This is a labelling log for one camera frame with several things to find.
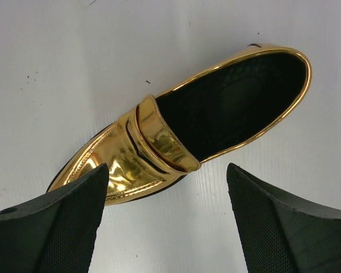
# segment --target gray background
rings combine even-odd
[[[309,57],[305,99],[269,133],[171,189],[105,208],[90,272],[246,272],[229,162],[341,209],[341,0],[91,2],[0,1],[0,210],[44,193],[87,140],[146,94],[253,42]]]

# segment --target dark insole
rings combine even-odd
[[[275,53],[229,65],[156,99],[165,121],[199,161],[267,127],[299,95],[305,64]]]

